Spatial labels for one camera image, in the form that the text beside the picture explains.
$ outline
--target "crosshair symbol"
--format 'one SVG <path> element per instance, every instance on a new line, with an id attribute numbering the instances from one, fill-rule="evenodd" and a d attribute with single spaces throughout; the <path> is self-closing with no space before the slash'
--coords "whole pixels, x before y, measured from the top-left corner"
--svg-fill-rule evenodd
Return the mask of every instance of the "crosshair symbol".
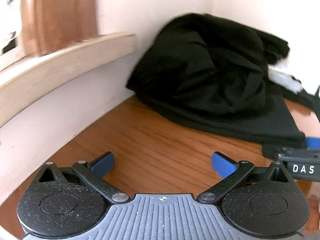
<path id="1" fill-rule="evenodd" d="M 166 201 L 166 200 L 169 199 L 169 198 L 167 198 L 167 197 L 165 197 L 165 196 L 162 196 L 162 197 L 157 198 L 157 199 L 159 199 L 159 200 L 161 200 L 161 201 Z"/>

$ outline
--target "brown wooden floor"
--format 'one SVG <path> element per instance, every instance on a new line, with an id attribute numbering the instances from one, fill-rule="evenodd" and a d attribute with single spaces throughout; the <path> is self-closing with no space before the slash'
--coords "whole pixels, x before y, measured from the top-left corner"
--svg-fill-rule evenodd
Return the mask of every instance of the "brown wooden floor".
<path id="1" fill-rule="evenodd" d="M 287 101 L 300 130 L 320 137 L 320 124 L 307 108 Z M 62 149 L 51 161 L 71 166 L 78 160 L 91 161 L 106 151 L 115 155 L 115 168 L 105 180 L 128 193 L 193 193 L 221 180 L 211 167 L 211 155 L 220 151 L 232 159 L 247 159 L 268 166 L 261 146 L 181 127 L 151 111 L 136 97 L 105 114 Z M 0 207 L 0 225 L 18 238 L 23 231 L 16 217 L 17 204 L 30 183 L 27 179 Z M 298 181 L 308 198 L 311 216 L 306 234 L 319 229 L 320 184 Z"/>

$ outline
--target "gray ribbed plate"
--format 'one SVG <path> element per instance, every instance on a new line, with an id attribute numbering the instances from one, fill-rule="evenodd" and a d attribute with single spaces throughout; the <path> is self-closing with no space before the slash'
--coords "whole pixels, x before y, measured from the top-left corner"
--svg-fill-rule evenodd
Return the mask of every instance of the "gray ribbed plate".
<path id="1" fill-rule="evenodd" d="M 41 240 L 27 235 L 25 240 Z M 137 194 L 113 205 L 102 221 L 69 240 L 254 240 L 229 225 L 213 205 L 196 202 L 191 194 Z M 283 240 L 300 240 L 295 235 Z"/>

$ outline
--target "screw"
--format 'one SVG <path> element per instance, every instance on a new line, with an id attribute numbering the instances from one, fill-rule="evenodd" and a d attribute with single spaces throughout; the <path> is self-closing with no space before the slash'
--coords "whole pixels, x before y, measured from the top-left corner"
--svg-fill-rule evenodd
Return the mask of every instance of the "screw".
<path id="1" fill-rule="evenodd" d="M 115 193 L 112 195 L 112 199 L 117 202 L 128 200 L 129 196 L 125 193 Z"/>
<path id="2" fill-rule="evenodd" d="M 201 201 L 212 201 L 215 200 L 216 195 L 210 192 L 204 192 L 198 195 L 198 199 Z"/>

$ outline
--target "crumpled black clothing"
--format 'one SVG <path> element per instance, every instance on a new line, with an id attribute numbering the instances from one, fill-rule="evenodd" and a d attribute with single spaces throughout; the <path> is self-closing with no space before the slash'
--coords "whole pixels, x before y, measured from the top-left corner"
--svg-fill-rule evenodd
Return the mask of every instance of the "crumpled black clothing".
<path id="1" fill-rule="evenodd" d="M 287 41 L 209 14 L 169 22 L 127 83 L 142 102 L 184 126 L 259 143 L 301 146 L 268 64 Z"/>

